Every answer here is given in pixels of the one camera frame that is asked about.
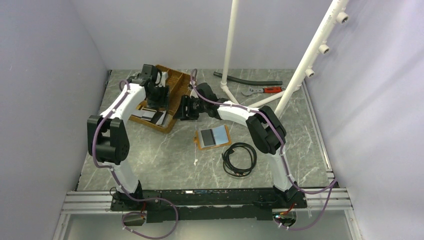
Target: lavender wall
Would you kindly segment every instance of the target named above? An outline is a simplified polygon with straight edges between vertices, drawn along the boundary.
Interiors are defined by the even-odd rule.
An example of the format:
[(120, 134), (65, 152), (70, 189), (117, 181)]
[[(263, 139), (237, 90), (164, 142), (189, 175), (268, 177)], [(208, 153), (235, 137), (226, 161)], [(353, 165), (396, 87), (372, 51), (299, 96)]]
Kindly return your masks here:
[(106, 67), (68, 0), (3, 0), (0, 76), (0, 239), (51, 239)]
[[(231, 0), (72, 0), (110, 69), (224, 65)], [(331, 0), (241, 0), (230, 68), (292, 69)]]
[(424, 2), (350, 1), (307, 80), (365, 239), (424, 239)]

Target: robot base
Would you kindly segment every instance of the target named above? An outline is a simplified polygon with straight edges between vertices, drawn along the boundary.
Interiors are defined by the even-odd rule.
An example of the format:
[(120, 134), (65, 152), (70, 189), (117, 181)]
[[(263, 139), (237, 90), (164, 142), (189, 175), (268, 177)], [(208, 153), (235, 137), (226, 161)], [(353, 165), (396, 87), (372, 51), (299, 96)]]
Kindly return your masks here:
[[(147, 198), (164, 198), (178, 206), (179, 220), (244, 219), (272, 220), (272, 209), (306, 208), (305, 194), (293, 191), (286, 201), (288, 191), (271, 187), (236, 189), (196, 189), (196, 190), (143, 190)], [(140, 211), (143, 203), (113, 198), (112, 211)], [(146, 202), (147, 223), (161, 223), (175, 220), (171, 206), (162, 201)]]

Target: gray marble surface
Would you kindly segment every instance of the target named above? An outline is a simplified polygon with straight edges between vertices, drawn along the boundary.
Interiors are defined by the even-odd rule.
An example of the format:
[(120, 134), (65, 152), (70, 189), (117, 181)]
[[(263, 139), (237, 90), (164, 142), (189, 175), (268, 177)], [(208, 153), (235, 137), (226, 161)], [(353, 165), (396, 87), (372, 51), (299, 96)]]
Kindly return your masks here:
[[(207, 82), (218, 98), (226, 95), (220, 88), (220, 78), (213, 72), (221, 69), (199, 69), (197, 80)], [(104, 111), (119, 95), (118, 82), (136, 75), (137, 70), (113, 70), (99, 112)], [(228, 75), (252, 81), (282, 80), (287, 86), (294, 70), (291, 69), (230, 69)], [(228, 82), (228, 88), (240, 104), (248, 106), (269, 97), (269, 93), (256, 93), (249, 97), (242, 91), (248, 86)], [(268, 103), (275, 109), (278, 100)], [(287, 158), (292, 174), (302, 187), (328, 185), (326, 165), (308, 112), (305, 94), (299, 90), (291, 97), (281, 122), (287, 131)], [(257, 151), (257, 165), (245, 178), (235, 178), (223, 170), (221, 153), (227, 146), (199, 150), (193, 143), (196, 130), (228, 125), (233, 143), (244, 142), (254, 146), (246, 127), (225, 120), (217, 120), (202, 113), (196, 121), (178, 121), (172, 131), (164, 134), (142, 124), (128, 121), (127, 135), (130, 151), (126, 161), (140, 179), (143, 189), (216, 189), (216, 188), (260, 188), (273, 185), (271, 170), (265, 154)], [(244, 149), (231, 155), (231, 162), (239, 167), (250, 165)], [(110, 173), (97, 169), (93, 158), (87, 154), (79, 179), (78, 191), (109, 190), (114, 186)]]

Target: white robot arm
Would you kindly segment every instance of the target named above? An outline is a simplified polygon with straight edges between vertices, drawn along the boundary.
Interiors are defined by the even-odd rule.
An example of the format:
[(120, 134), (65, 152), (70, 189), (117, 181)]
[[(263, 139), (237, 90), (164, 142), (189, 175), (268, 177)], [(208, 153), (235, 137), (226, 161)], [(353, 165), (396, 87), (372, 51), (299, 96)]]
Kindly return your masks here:
[[(95, 141), (96, 160), (100, 162), (99, 165), (108, 166), (108, 170), (114, 172), (118, 179), (116, 183), (118, 192), (124, 195), (125, 191), (122, 190), (123, 187), (126, 192), (135, 198), (142, 198), (143, 190), (140, 181), (133, 173), (128, 161), (125, 161), (130, 148), (125, 124), (137, 105), (146, 98), (148, 100), (153, 99), (154, 103), (159, 105), (167, 102), (167, 99), (161, 98), (161, 96), (167, 95), (164, 92), (167, 91), (167, 89), (164, 89), (166, 87), (154, 84), (157, 82), (157, 79), (162, 80), (162, 73), (157, 73), (157, 68), (155, 71), (151, 65), (150, 68), (147, 68), (148, 70), (145, 70), (145, 66), (143, 66), (142, 70), (143, 75), (133, 78), (131, 83), (125, 85), (121, 94), (107, 110), (100, 115), (92, 115), (87, 121), (88, 152), (90, 155), (93, 155), (92, 148), (95, 132), (100, 129), (100, 133), (97, 135)], [(247, 110), (244, 110), (232, 107), (231, 105), (233, 103), (231, 101), (225, 98), (217, 99), (206, 83), (196, 86), (196, 90), (207, 99), (219, 101), (230, 106), (217, 106), (199, 98), (185, 95), (181, 99), (181, 104), (175, 117), (181, 120), (192, 120), (198, 118), (199, 113), (208, 113), (210, 117), (228, 120), (246, 126), (256, 148), (267, 154), (272, 171), (274, 189), (288, 202), (297, 193), (297, 190), (293, 188), (288, 180), (288, 178), (291, 178), (295, 182), (290, 172), (289, 174), (286, 173), (280, 156), (280, 142), (277, 140), (276, 135), (269, 130), (269, 127), (263, 126), (263, 119), (258, 114), (250, 111), (262, 111), (267, 115), (273, 126), (279, 130), (280, 137), (284, 139), (286, 131), (271, 108), (264, 106), (260, 109), (247, 108)], [(99, 127), (99, 123), (102, 121), (104, 124)], [(102, 134), (108, 130), (110, 132), (109, 136)]]

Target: wrench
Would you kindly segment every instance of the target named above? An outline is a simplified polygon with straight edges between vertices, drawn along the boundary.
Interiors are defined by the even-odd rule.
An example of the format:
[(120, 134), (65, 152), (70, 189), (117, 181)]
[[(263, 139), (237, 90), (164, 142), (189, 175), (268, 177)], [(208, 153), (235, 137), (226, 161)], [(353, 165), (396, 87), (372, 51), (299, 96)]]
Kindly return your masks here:
[(280, 87), (280, 86), (264, 87), (259, 89), (254, 89), (253, 87), (249, 86), (249, 89), (245, 92), (241, 92), (241, 94), (243, 94), (244, 96), (250, 96), (256, 93), (276, 94), (276, 93), (282, 92), (285, 89), (286, 89), (285, 87)]

